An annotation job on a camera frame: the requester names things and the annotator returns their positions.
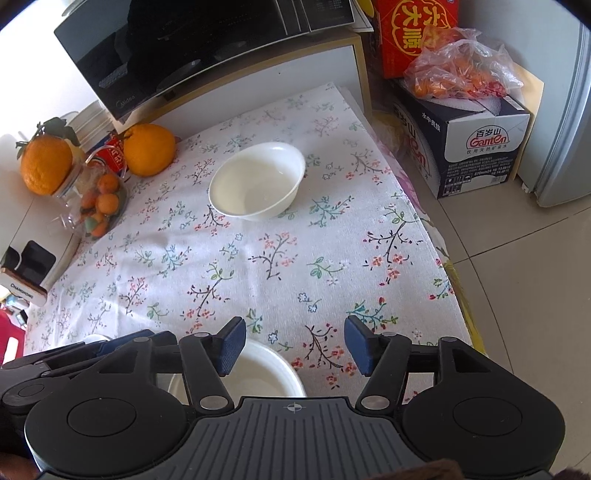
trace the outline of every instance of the floral tablecloth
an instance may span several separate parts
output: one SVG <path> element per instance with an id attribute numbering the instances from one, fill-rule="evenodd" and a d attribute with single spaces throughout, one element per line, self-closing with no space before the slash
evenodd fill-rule
<path id="1" fill-rule="evenodd" d="M 264 222 L 220 215 L 208 203 L 213 173 L 265 141 L 306 158 L 294 203 Z M 345 348 L 347 315 L 415 343 L 470 342 L 413 204 L 333 84 L 190 137 L 168 169 L 127 185 L 120 224 L 82 243 L 46 306 L 32 310 L 26 352 L 91 333 L 217 332 L 238 315 L 250 338 L 291 362 L 309 395 L 354 401 L 365 379 Z M 409 395 L 429 381 L 412 376 Z"/>

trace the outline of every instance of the clear plastic bag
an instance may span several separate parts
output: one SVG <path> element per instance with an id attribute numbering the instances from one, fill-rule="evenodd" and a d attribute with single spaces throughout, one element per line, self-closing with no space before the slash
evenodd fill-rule
<path id="1" fill-rule="evenodd" d="M 523 87 L 505 47 L 493 50 L 476 40 L 479 34 L 426 25 L 422 52 L 404 72 L 408 89 L 418 98 L 473 99 Z"/>

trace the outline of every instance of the white bowl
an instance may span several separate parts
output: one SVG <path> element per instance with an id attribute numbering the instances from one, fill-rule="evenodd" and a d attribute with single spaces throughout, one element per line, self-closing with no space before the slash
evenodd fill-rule
<path id="1" fill-rule="evenodd" d="M 266 220 L 286 210 L 294 198 L 306 161 L 286 143 L 253 145 L 228 158 L 209 185 L 209 203 L 223 215 Z"/>
<path id="2" fill-rule="evenodd" d="M 246 339 L 232 373 L 222 378 L 222 383 L 238 405 L 241 397 L 306 397 L 293 367 L 276 351 L 262 343 Z M 168 392 L 188 405 L 183 376 L 174 374 Z"/>

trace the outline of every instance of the orange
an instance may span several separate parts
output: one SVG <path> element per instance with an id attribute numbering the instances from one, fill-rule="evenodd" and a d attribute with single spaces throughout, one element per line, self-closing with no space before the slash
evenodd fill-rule
<path id="1" fill-rule="evenodd" d="M 24 147 L 21 176 L 27 188 L 38 195 L 51 195 L 70 173 L 72 151 L 65 140 L 40 135 Z"/>
<path id="2" fill-rule="evenodd" d="M 96 188 L 98 188 L 101 193 L 115 193 L 119 190 L 119 179 L 115 177 L 115 175 L 107 173 L 99 178 L 99 181 L 96 183 Z"/>
<path id="3" fill-rule="evenodd" d="M 124 134 L 123 154 L 131 173 L 151 177 L 174 160 L 177 146 L 174 135 L 164 127 L 138 124 Z"/>
<path id="4" fill-rule="evenodd" d="M 113 215 L 119 208 L 119 197 L 114 193 L 104 193 L 96 199 L 96 209 L 105 215 Z"/>
<path id="5" fill-rule="evenodd" d="M 94 190 L 88 190 L 80 199 L 80 207 L 83 209 L 94 208 L 98 193 Z"/>
<path id="6" fill-rule="evenodd" d="M 95 227 L 95 229 L 93 231 L 91 231 L 90 234 L 95 238 L 100 238 L 105 233 L 107 233 L 108 228 L 109 228 L 109 222 L 104 221 L 104 222 L 99 223 Z"/>

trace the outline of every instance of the microwave oven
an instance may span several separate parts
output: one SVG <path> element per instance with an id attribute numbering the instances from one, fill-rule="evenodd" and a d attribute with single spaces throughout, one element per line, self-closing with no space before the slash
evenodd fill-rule
<path id="1" fill-rule="evenodd" d="M 350 0 L 85 0 L 55 35 L 120 119 L 219 63 L 350 23 Z"/>

